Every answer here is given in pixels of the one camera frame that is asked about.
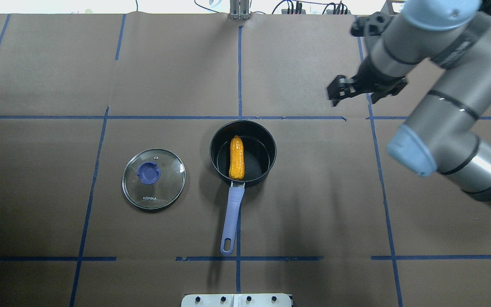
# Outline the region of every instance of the white bracket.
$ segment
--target white bracket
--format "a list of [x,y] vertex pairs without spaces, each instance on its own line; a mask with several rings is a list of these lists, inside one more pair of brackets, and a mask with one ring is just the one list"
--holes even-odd
[[181,307],[292,307],[284,293],[185,295]]
[[249,19],[249,0],[230,0],[230,19]]

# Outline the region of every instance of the handle hole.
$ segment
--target handle hole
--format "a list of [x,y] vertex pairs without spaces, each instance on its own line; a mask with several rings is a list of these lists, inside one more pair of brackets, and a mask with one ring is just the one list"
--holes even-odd
[[225,245],[223,245],[223,248],[224,251],[228,252],[230,251],[230,243],[232,242],[232,240],[228,239],[228,237],[225,239]]

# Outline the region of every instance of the robotic arm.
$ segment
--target robotic arm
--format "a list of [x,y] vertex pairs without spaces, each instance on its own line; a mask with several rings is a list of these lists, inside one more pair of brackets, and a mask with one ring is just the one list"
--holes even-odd
[[397,95],[405,76],[430,58],[446,72],[387,146],[394,159],[427,177],[438,171],[470,197],[491,205],[491,145],[470,132],[491,105],[491,17],[480,0],[408,0],[391,17],[361,17],[352,35],[366,36],[370,54],[357,75],[327,88],[336,105],[372,93],[373,103]]

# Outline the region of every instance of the gray tabletop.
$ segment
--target gray tabletop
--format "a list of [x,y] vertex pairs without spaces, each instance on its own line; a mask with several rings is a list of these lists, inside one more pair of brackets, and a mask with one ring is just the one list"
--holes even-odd
[[[366,50],[354,16],[0,15],[0,307],[179,306],[186,294],[290,293],[296,306],[491,306],[491,209],[385,152],[442,73],[331,107]],[[275,165],[219,252],[222,125],[273,135]],[[491,109],[474,131],[491,143]],[[121,191],[165,148],[187,180],[160,212]]]

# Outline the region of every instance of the blue joint cap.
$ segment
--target blue joint cap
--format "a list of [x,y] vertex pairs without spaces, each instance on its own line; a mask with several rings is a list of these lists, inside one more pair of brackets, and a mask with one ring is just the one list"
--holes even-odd
[[397,129],[387,145],[387,153],[420,177],[428,177],[437,170],[437,163],[424,142],[409,126]]
[[138,177],[143,184],[153,184],[160,179],[160,168],[154,162],[145,162],[138,167]]
[[426,31],[447,31],[469,23],[482,0],[407,0],[401,14]]

